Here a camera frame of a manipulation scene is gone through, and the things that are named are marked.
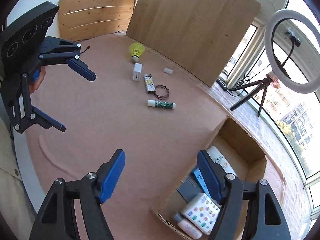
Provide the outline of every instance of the white ring light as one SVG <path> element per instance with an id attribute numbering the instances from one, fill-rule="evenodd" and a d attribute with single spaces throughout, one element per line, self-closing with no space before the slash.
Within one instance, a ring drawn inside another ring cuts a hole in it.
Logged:
<path id="1" fill-rule="evenodd" d="M 268 57 L 268 60 L 271 64 L 273 72 L 276 74 L 276 76 L 281 80 L 281 82 L 288 87 L 289 89 L 301 93 L 301 94 L 309 94 L 317 91 L 320 88 L 320 74 L 316 76 L 313 80 L 309 81 L 306 84 L 300 84 L 297 82 L 292 81 L 291 79 L 287 78 L 282 71 L 280 70 L 275 57 L 273 55 L 273 39 L 272 39 L 272 33 L 273 29 L 278 25 L 278 23 L 284 19 L 295 19 L 302 23 L 304 23 L 306 26 L 309 27 L 309 29 L 313 32 L 315 35 L 318 44 L 320 45 L 320 33 L 316 29 L 316 27 L 302 14 L 288 10 L 288 9 L 282 9 L 277 11 L 269 20 L 267 26 L 266 26 L 266 32 L 265 32 L 265 49 L 266 54 Z"/>

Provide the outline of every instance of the badminton shuttlecock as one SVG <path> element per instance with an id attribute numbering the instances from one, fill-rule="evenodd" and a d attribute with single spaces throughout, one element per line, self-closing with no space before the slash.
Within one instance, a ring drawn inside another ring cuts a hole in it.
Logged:
<path id="1" fill-rule="evenodd" d="M 139 57 L 141 56 L 141 54 L 144 52 L 145 49 L 146 48 L 141 43 L 136 42 L 134 44 L 131 44 L 129 47 L 129 50 L 132 56 L 131 60 L 134 63 L 138 63 Z"/>

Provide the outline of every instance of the patterned lighter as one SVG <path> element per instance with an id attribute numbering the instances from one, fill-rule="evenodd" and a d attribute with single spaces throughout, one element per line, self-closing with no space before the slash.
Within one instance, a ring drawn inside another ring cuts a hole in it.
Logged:
<path id="1" fill-rule="evenodd" d="M 152 76 L 151 74 L 145 74 L 144 75 L 144 82 L 146 84 L 146 89 L 147 89 L 147 92 L 150 94 L 154 94 L 156 92 L 156 89 L 155 89 L 155 85 L 153 84 L 153 80 L 152 80 Z"/>

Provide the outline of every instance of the open cardboard box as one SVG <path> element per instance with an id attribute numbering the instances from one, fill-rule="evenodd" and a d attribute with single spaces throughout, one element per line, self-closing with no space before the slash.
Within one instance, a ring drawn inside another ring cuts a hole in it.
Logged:
<path id="1" fill-rule="evenodd" d="M 211 146 L 215 146 L 223 154 L 239 179 L 257 182 L 264 177 L 267 165 L 264 150 L 257 141 L 252 138 L 248 131 L 233 118 L 227 117 L 215 128 L 211 136 L 204 143 L 203 149 L 209 149 Z M 187 202 L 177 191 L 177 188 L 180 187 L 181 183 L 196 166 L 196 154 L 197 153 L 195 153 L 194 160 L 192 160 L 190 165 L 181 172 L 181 175 L 173 185 L 160 198 L 160 202 L 152 208 L 154 214 L 162 222 L 184 239 L 189 240 L 192 240 L 192 238 L 180 230 L 176 222 L 172 219 L 172 216 L 176 212 L 180 212 L 187 205 Z M 234 239 L 242 236 L 247 207 L 248 200 L 243 201 Z M 205 240 L 207 238 L 207 235 L 203 235 L 200 239 Z"/>

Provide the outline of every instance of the white box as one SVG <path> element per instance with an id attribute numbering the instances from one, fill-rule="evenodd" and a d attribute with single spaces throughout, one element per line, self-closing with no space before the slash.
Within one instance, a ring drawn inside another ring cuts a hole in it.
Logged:
<path id="1" fill-rule="evenodd" d="M 199 193 L 181 214 L 189 219 L 203 233 L 209 235 L 216 222 L 220 209 L 213 203 L 206 193 Z"/>
<path id="2" fill-rule="evenodd" d="M 134 69 L 133 69 L 133 74 L 132 74 L 133 81 L 140 81 L 141 70 L 142 70 L 142 64 L 140 64 L 140 63 L 134 64 Z"/>

